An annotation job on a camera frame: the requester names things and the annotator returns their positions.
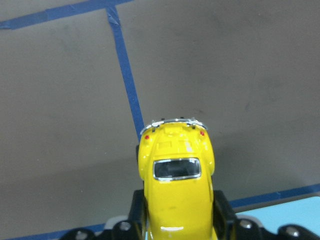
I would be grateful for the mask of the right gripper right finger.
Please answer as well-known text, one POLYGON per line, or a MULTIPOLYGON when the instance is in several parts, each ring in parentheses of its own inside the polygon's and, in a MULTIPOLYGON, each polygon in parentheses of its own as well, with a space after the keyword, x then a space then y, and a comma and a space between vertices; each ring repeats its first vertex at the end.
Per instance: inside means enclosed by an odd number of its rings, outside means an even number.
POLYGON ((218 238, 234 238, 237 217, 221 190, 213 191, 213 228, 218 238))

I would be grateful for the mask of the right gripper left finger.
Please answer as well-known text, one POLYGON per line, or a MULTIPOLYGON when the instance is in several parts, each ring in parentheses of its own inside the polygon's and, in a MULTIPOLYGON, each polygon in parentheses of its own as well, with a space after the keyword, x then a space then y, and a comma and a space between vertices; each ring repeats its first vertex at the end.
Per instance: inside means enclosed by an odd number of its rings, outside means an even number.
POLYGON ((145 225, 147 219, 146 211, 144 189, 135 190, 132 196, 128 219, 138 223, 139 225, 145 225))

